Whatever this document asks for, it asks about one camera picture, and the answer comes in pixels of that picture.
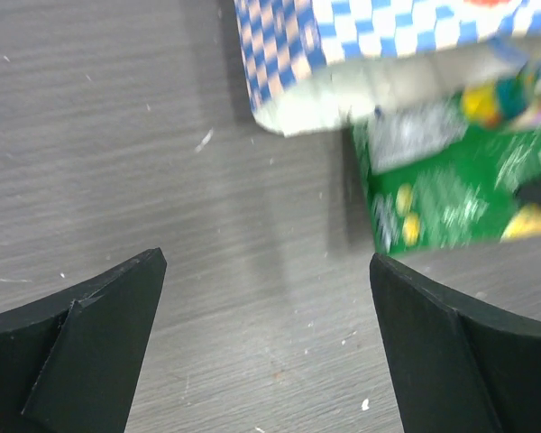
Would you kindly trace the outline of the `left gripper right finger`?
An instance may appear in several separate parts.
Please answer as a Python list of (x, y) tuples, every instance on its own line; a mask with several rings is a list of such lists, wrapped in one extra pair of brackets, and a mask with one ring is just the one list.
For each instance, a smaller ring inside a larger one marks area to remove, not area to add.
[(541, 432), (541, 322), (370, 262), (373, 302), (407, 432)]

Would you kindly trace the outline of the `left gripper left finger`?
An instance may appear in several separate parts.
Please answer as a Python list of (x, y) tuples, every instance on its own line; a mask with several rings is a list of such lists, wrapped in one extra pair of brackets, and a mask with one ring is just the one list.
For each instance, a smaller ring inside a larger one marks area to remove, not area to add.
[(149, 249), (0, 313), (0, 432), (123, 432), (166, 268)]

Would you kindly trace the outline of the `green Fox's spring tea candy bag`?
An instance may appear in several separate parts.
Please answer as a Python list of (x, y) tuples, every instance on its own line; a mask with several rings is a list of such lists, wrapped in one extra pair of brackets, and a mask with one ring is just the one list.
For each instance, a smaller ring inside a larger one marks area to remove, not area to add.
[(541, 96), (492, 129), (469, 120), (455, 93), (378, 110), (351, 134), (379, 253), (541, 235), (541, 206), (518, 197), (541, 180)]

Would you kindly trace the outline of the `blue checkered paper bag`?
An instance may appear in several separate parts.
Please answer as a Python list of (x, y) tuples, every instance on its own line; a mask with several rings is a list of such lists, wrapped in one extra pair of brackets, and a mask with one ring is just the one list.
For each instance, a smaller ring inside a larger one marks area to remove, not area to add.
[(541, 59), (541, 1), (238, 1), (255, 122), (336, 130)]

